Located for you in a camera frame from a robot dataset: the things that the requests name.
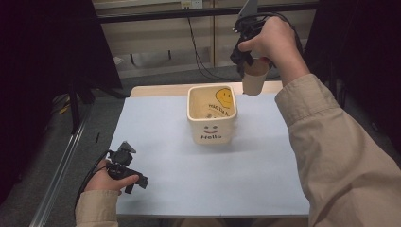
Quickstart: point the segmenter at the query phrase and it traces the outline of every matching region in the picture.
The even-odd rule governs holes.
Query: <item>wall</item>
[[[98,15],[141,13],[181,9],[181,1],[160,0],[125,1],[125,5],[113,0],[94,0]],[[242,7],[246,0],[203,0],[204,8]],[[302,3],[302,0],[259,0],[259,5]],[[305,42],[314,18],[315,10],[284,12],[297,27]],[[232,31],[237,15],[191,18],[197,47],[207,47],[213,65],[230,65],[229,56],[238,34]],[[111,52],[114,56],[131,53],[192,49],[187,19],[165,19],[157,21],[126,22],[102,25]]]

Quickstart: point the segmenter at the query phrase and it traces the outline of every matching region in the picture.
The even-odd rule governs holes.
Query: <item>small cup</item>
[[[253,65],[244,63],[244,78],[242,89],[248,96],[257,96],[262,92],[263,83],[269,72],[269,65],[260,59],[255,59]]]

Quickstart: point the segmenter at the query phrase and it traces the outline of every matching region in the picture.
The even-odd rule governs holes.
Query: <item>black pole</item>
[[[319,2],[264,5],[258,7],[258,12],[313,10],[317,9],[319,6]],[[187,9],[133,14],[102,15],[98,16],[97,20],[101,24],[108,24],[187,17],[222,16],[238,14],[241,9],[242,8]]]

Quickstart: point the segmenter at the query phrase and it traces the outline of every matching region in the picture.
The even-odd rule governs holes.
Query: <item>smiley face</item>
[[[213,127],[205,126],[203,132],[208,133],[208,134],[217,133],[218,132],[218,126],[213,126]]]
[[[231,108],[233,105],[233,96],[228,88],[220,89],[216,92],[216,99],[224,108]]]

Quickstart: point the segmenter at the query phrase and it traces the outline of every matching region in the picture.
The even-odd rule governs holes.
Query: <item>yellow smiley face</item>
[[[231,108],[233,105],[233,97],[231,90],[228,88],[220,89],[216,92],[216,99],[224,108]]]

